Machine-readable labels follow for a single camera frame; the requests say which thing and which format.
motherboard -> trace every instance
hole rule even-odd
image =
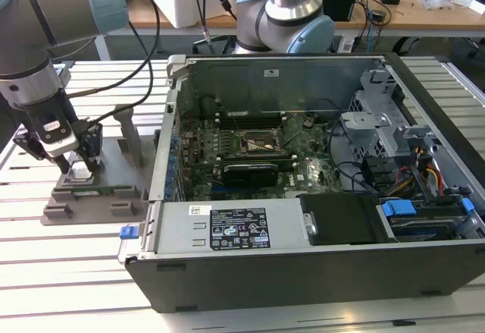
[[[281,199],[342,191],[325,149],[330,126],[310,114],[184,119],[186,199]]]

white label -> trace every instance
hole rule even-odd
[[[279,77],[280,71],[277,69],[265,70],[264,77]]]
[[[254,237],[254,242],[268,242],[269,238],[268,237]]]
[[[77,191],[73,193],[74,196],[99,196],[97,191]]]
[[[59,123],[59,121],[53,121],[51,123],[44,124],[44,129],[47,132],[51,132],[52,130],[57,130],[60,126],[61,124]]]
[[[189,215],[210,215],[212,206],[189,206]]]

sticker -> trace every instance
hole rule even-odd
[[[270,247],[266,209],[211,210],[211,248],[214,251]]]
[[[279,77],[279,76],[280,76],[280,71],[277,69],[264,71],[264,77]]]
[[[97,191],[74,191],[74,196],[99,196]]]
[[[210,215],[212,206],[189,206],[189,215]]]

blue plastic clip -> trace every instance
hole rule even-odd
[[[463,198],[462,205],[463,205],[463,208],[465,208],[468,215],[473,214],[473,211],[475,210],[475,206],[473,205],[471,200],[469,200],[469,198]]]
[[[136,240],[138,239],[139,227],[134,225],[125,225],[121,228],[120,239],[121,240]]]
[[[167,166],[167,174],[173,174],[175,172],[175,166],[172,164],[168,164]]]
[[[165,187],[165,200],[169,200],[172,197],[173,192],[171,187]]]
[[[417,215],[411,200],[388,200],[382,205],[382,210],[386,217],[393,215]]]
[[[178,143],[179,143],[179,137],[176,134],[173,134],[172,140],[170,142],[170,149],[174,151],[177,148]]]

power supply label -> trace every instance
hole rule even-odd
[[[214,251],[270,247],[265,208],[211,210]]]

